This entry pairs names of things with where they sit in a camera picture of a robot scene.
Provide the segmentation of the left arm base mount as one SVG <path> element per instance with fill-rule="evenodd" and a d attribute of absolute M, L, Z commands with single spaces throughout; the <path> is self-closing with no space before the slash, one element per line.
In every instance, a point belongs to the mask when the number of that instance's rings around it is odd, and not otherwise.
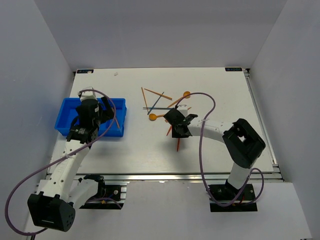
<path fill-rule="evenodd" d="M 91 196 L 80 209 L 88 210 L 120 210 L 116 201 L 121 207 L 124 205 L 124 198 L 121 197 L 122 185 L 106 184 L 102 175 L 88 174 L 78 179 L 80 184 L 84 180 L 93 180 L 98 183 L 97 193 Z"/>

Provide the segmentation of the yellow-orange plastic knife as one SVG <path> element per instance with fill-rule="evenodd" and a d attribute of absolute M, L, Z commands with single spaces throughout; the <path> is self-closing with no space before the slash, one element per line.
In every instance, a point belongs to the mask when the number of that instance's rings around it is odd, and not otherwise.
<path fill-rule="evenodd" d="M 112 111 L 113 111 L 113 115 L 114 115 L 116 126 L 117 126 L 118 129 L 120 129 L 120 125 L 119 125 L 119 122 L 118 122 L 118 119 L 117 119 L 117 116 L 116 116 L 116 108 L 112 107 Z"/>

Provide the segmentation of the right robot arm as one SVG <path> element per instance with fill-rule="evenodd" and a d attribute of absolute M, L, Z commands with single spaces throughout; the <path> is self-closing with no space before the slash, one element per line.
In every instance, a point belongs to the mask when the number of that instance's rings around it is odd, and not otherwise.
<path fill-rule="evenodd" d="M 196 114 L 183 115 L 175 108 L 164 115 L 172 127 L 173 138 L 203 137 L 225 144 L 233 160 L 225 192 L 229 198 L 236 200 L 243 195 L 243 185 L 266 144 L 243 118 L 235 122 L 217 122 L 209 119 L 195 120 L 197 117 Z"/>

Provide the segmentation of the red-orange plastic knife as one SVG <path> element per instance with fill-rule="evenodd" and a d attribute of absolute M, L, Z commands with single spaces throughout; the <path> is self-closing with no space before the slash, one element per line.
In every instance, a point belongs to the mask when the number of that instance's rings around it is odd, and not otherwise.
<path fill-rule="evenodd" d="M 177 152 L 178 152 L 179 149 L 180 149 L 180 143 L 181 143 L 181 139 L 178 138 L 178 139 L 177 139 L 177 146 L 176 146 L 176 151 L 177 151 Z"/>

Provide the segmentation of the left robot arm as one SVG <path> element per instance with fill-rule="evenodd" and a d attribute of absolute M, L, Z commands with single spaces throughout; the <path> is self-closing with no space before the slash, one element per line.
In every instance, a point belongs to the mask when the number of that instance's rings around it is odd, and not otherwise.
<path fill-rule="evenodd" d="M 98 138 L 100 125 L 114 117 L 106 97 L 97 100 L 94 95 L 82 95 L 80 101 L 66 137 L 63 151 L 66 160 L 56 165 L 39 193 L 28 198 L 27 205 L 35 226 L 67 232 L 75 220 L 76 210 L 89 199 L 99 200 L 106 194 L 104 178 L 97 174 L 86 175 L 77 187 L 71 188 L 91 149 L 89 143 Z"/>

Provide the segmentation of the orange spoon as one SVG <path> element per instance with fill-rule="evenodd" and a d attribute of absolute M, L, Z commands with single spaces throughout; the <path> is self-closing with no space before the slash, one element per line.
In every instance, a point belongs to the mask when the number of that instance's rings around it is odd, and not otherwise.
<path fill-rule="evenodd" d="M 150 113 L 150 114 L 148 115 L 148 119 L 149 119 L 150 121 L 155 121 L 155 120 L 157 120 L 158 118 L 163 118 L 163 117 L 164 117 L 164 114 L 156 115 L 156 114 L 154 114 L 154 113 Z"/>
<path fill-rule="evenodd" d="M 167 108 L 171 108 L 172 106 L 176 105 L 177 103 L 180 102 L 180 100 L 182 100 L 182 99 L 184 99 L 184 98 L 187 98 L 187 99 L 190 98 L 190 94 L 191 94 L 190 91 L 185 91 L 185 92 L 183 93 L 183 96 L 182 96 L 182 97 L 180 97 L 179 99 L 175 100 L 173 103 L 171 103 L 169 106 L 167 106 Z"/>

